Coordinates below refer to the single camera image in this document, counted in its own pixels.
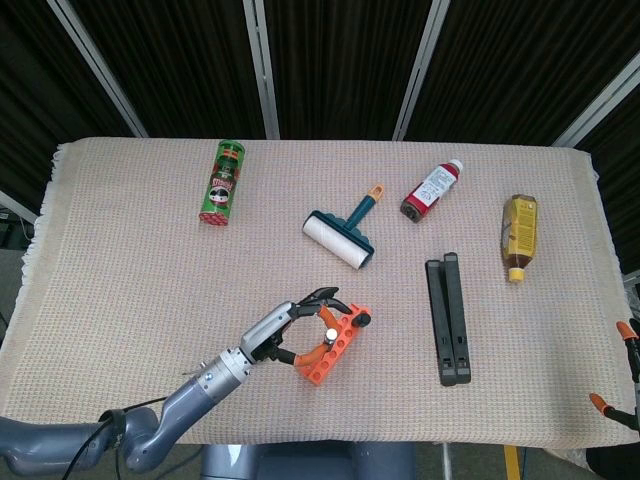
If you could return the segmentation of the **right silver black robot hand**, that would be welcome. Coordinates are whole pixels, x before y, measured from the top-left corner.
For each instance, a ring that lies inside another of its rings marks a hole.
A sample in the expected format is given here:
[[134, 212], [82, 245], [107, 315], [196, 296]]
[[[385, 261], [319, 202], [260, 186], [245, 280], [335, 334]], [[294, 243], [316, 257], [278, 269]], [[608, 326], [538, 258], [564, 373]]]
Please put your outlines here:
[[627, 359], [634, 387], [635, 406], [633, 413], [627, 413], [607, 404], [604, 399], [590, 393], [592, 405], [606, 418], [613, 420], [632, 431], [639, 432], [639, 321], [630, 318], [628, 322], [618, 321], [616, 329], [622, 337], [627, 351]]

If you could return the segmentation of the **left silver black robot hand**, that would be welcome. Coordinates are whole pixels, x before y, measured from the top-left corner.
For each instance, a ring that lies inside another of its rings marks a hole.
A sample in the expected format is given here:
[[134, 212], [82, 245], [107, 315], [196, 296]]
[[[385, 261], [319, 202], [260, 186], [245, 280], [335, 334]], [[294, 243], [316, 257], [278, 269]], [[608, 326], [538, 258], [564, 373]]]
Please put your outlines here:
[[283, 335], [298, 318], [319, 314], [323, 307], [351, 314], [352, 310], [334, 297], [338, 290], [338, 287], [322, 287], [299, 302], [284, 302], [277, 306], [242, 335], [240, 351], [252, 365], [270, 359], [301, 366], [297, 354], [280, 347]]

